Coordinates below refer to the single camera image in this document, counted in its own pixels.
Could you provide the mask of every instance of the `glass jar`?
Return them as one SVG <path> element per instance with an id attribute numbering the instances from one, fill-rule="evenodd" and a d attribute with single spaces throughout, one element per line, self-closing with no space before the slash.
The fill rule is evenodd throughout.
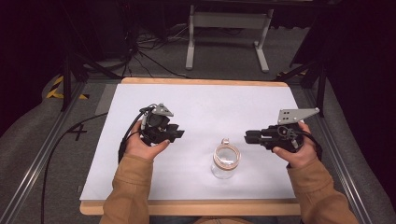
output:
<path id="1" fill-rule="evenodd" d="M 219 179 L 228 179 L 233 176 L 239 164 L 241 153 L 231 145 L 228 138 L 223 138 L 213 154 L 212 173 Z"/>

